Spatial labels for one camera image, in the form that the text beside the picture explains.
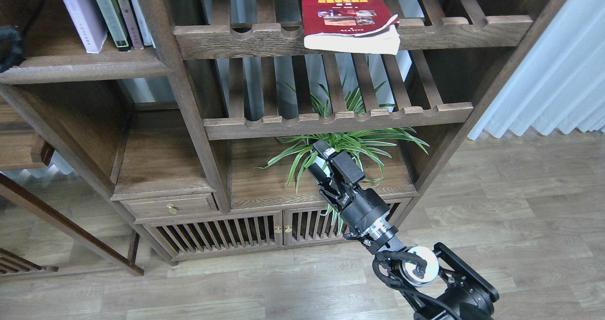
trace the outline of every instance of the wooden shelf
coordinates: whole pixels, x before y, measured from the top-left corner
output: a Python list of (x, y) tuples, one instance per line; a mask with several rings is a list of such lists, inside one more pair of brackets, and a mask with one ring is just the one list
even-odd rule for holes
[(87, 54), (62, 0), (47, 0), (27, 32), (26, 61), (0, 74), (0, 83), (32, 84), (160, 77), (171, 70), (147, 47), (120, 52), (108, 36), (99, 54)]
[[(424, 19), (405, 18), (398, 0), (384, 1), (401, 18), (400, 49), (517, 46), (533, 23), (529, 16), (485, 16), (476, 0), (460, 0), (466, 13), (461, 17), (446, 17), (438, 0), (418, 0)], [(319, 53), (305, 49), (300, 21), (276, 22), (273, 0), (257, 0), (258, 23), (251, 25), (232, 25), (230, 4), (231, 0), (212, 0), (212, 25), (175, 27), (184, 59)]]
[[(231, 201), (233, 212), (247, 210), (276, 210), (323, 206), (326, 201), (311, 174), (302, 175), (298, 193), (294, 181), (285, 188), (285, 181), (292, 165), (292, 157), (279, 161), (268, 169), (268, 160), (287, 147), (274, 138), (234, 140), (231, 145)], [(398, 147), (384, 148), (393, 158), (381, 157), (385, 164), (384, 179), (376, 192), (387, 202), (417, 196), (406, 163)], [(380, 178), (378, 166), (363, 160), (367, 178)]]
[(0, 170), (46, 167), (54, 149), (0, 97)]
[(444, 103), (422, 51), (410, 51), (413, 69), (404, 81), (393, 55), (383, 55), (389, 85), (396, 108), (379, 108), (370, 71), (363, 54), (352, 54), (357, 82), (367, 113), (356, 115), (346, 110), (342, 85), (333, 54), (323, 55), (333, 113), (322, 118), (311, 108), (311, 94), (304, 56), (293, 57), (298, 117), (285, 119), (277, 111), (278, 92), (274, 60), (262, 58), (265, 116), (251, 121), (244, 117), (244, 76), (242, 60), (230, 59), (229, 118), (206, 119), (209, 139), (277, 137), (307, 133), (346, 132), (464, 122), (473, 111), (469, 102)]
[(179, 110), (135, 113), (112, 200), (214, 191)]

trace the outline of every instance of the book cover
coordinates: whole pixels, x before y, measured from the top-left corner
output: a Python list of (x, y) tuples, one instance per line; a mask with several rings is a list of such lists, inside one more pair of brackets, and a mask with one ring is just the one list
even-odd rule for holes
[(136, 20), (134, 20), (134, 13), (132, 12), (130, 0), (117, 0), (117, 3), (120, 6), (121, 16), (124, 18), (124, 23), (128, 29), (128, 35), (130, 35), (132, 47), (134, 47), (134, 49), (143, 49), (141, 33), (138, 32), (138, 26)]
[(145, 46), (154, 46), (153, 39), (151, 38), (151, 32), (149, 32), (149, 27), (147, 27), (147, 22), (145, 21), (145, 17), (143, 16), (143, 11), (141, 10), (141, 5), (139, 5), (138, 0), (130, 0), (132, 3), (132, 9), (134, 10), (134, 17), (137, 18), (138, 29), (141, 32), (141, 37), (143, 38), (143, 44)]
[(397, 53), (397, 15), (382, 0), (301, 0), (304, 45), (309, 49)]
[(63, 0), (87, 53), (99, 53), (107, 27), (95, 0)]
[(121, 17), (117, 0), (96, 0), (107, 28), (112, 34), (115, 47), (121, 52), (130, 51), (127, 28)]

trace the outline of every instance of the book spine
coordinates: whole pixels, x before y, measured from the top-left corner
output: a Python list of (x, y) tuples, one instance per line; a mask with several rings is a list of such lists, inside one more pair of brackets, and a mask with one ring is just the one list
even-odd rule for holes
[(121, 18), (117, 0), (97, 0), (97, 4), (101, 9), (107, 28), (112, 34), (115, 47), (122, 52), (129, 51), (130, 42), (128, 42), (127, 29)]
[(143, 49), (141, 34), (138, 32), (137, 22), (134, 20), (130, 0), (117, 0), (117, 3), (120, 5), (121, 16), (123, 16), (124, 23), (126, 23), (126, 28), (128, 29), (128, 34), (130, 35), (130, 42), (132, 42), (132, 47), (135, 49)]
[(138, 0), (130, 0), (130, 2), (132, 2), (132, 10), (134, 10), (134, 16), (137, 18), (138, 28), (141, 31), (141, 37), (143, 38), (143, 44), (145, 46), (151, 46), (153, 44), (153, 39), (151, 38), (151, 33), (149, 32), (149, 28), (147, 27), (145, 17), (143, 16), (141, 5), (139, 5)]
[(63, 0), (87, 53), (99, 53), (107, 28), (95, 0)]

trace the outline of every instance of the dark wood cabinet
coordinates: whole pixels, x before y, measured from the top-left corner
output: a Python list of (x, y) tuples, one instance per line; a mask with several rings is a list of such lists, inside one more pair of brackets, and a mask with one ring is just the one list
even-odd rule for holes
[[(26, 34), (26, 61), (0, 74), (0, 95), (165, 260), (337, 241), (314, 180), (285, 188), (288, 163), (254, 169), (284, 145), (276, 136), (411, 126), (430, 144), (389, 148), (376, 189), (400, 225), (486, 111), (566, 0), (418, 0), (401, 49), (412, 66), (380, 60), (395, 109), (378, 108), (365, 56), (350, 54), (367, 113), (344, 108), (333, 53), (321, 55), (333, 113), (311, 109), (300, 21), (277, 21), (274, 0), (256, 0), (257, 22), (231, 23), (231, 0), (139, 0), (156, 48), (86, 54), (61, 0), (46, 0)], [(179, 14), (183, 6), (191, 18)], [(263, 115), (246, 112), (243, 58), (259, 58)], [(275, 57), (290, 57), (296, 111), (279, 108)], [(227, 59), (229, 105), (217, 59)], [(135, 104), (117, 79), (166, 77), (175, 102)], [(365, 166), (377, 178), (378, 169)]]

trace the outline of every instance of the cabinet door knob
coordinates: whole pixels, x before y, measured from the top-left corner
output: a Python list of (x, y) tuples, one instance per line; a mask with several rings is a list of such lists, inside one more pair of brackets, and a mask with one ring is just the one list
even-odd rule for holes
[(177, 211), (179, 211), (177, 208), (174, 207), (174, 204), (166, 204), (166, 207), (168, 208), (168, 212), (171, 215), (175, 215), (177, 214)]

